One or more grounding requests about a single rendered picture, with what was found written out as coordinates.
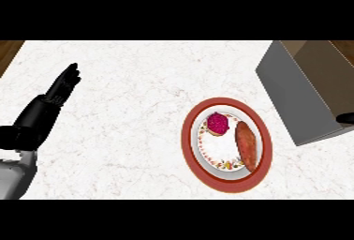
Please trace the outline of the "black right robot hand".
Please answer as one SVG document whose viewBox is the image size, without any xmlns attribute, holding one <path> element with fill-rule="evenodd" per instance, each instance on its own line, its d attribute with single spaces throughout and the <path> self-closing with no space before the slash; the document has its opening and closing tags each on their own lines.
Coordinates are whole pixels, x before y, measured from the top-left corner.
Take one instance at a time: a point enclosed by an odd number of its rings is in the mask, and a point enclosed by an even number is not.
<svg viewBox="0 0 354 240">
<path fill-rule="evenodd" d="M 336 121 L 339 123 L 354 125 L 354 112 L 342 113 L 336 116 Z"/>
</svg>

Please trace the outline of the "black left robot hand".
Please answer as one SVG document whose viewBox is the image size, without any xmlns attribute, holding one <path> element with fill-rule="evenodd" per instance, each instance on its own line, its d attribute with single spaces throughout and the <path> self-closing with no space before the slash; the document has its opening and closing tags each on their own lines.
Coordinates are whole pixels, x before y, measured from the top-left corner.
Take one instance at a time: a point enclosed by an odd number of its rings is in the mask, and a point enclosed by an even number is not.
<svg viewBox="0 0 354 240">
<path fill-rule="evenodd" d="M 0 149 L 35 150 L 51 132 L 60 108 L 81 80 L 78 64 L 70 64 L 54 79 L 45 94 L 38 95 L 10 126 L 0 126 Z"/>
</svg>

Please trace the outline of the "grey cardboard box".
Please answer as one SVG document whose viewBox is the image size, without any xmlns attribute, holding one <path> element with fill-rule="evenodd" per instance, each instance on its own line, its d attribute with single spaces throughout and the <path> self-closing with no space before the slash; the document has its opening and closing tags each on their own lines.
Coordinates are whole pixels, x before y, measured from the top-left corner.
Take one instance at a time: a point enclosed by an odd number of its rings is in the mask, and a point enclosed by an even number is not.
<svg viewBox="0 0 354 240">
<path fill-rule="evenodd" d="M 255 73 L 296 145 L 354 131 L 354 40 L 275 40 Z"/>
</svg>

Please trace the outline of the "orange sweet potato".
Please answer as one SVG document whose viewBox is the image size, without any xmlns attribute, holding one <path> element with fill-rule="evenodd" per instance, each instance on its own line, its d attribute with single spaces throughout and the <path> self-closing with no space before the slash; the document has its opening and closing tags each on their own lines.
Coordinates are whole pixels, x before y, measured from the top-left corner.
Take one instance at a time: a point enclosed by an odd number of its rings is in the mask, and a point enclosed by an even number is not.
<svg viewBox="0 0 354 240">
<path fill-rule="evenodd" d="M 234 129 L 234 140 L 238 150 L 240 160 L 244 164 L 247 171 L 255 171 L 255 135 L 250 131 L 247 124 L 238 121 Z"/>
</svg>

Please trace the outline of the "white floral plate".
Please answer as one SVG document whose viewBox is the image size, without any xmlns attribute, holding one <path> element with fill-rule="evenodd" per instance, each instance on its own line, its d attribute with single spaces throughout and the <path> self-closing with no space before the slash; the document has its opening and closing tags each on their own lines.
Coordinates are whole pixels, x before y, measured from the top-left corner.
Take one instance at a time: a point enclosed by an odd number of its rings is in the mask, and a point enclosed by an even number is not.
<svg viewBox="0 0 354 240">
<path fill-rule="evenodd" d="M 207 132 L 207 116 L 212 113 L 221 113 L 227 116 L 228 127 L 222 136 L 213 136 Z M 238 121 L 243 121 L 255 136 L 255 163 L 259 163 L 262 154 L 262 139 L 255 125 L 255 121 L 249 115 L 227 105 L 215 105 L 207 107 L 196 114 L 190 128 L 190 146 L 196 161 L 201 169 L 216 178 L 222 180 L 237 180 L 246 177 L 250 172 L 240 160 L 240 155 L 234 140 L 234 129 Z"/>
</svg>

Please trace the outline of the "red oval placemat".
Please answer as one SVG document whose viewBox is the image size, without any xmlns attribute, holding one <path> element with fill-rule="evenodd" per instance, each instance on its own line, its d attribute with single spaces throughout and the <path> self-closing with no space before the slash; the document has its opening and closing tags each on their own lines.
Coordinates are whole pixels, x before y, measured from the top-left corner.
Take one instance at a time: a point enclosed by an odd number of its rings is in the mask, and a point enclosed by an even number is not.
<svg viewBox="0 0 354 240">
<path fill-rule="evenodd" d="M 222 114 L 229 129 L 218 136 L 207 132 L 207 118 Z M 243 121 L 255 137 L 255 169 L 250 172 L 240 160 L 235 125 Z M 187 166 L 212 189 L 238 193 L 253 188 L 263 179 L 272 160 L 268 129 L 252 108 L 227 97 L 203 100 L 190 110 L 181 129 L 181 149 Z"/>
</svg>

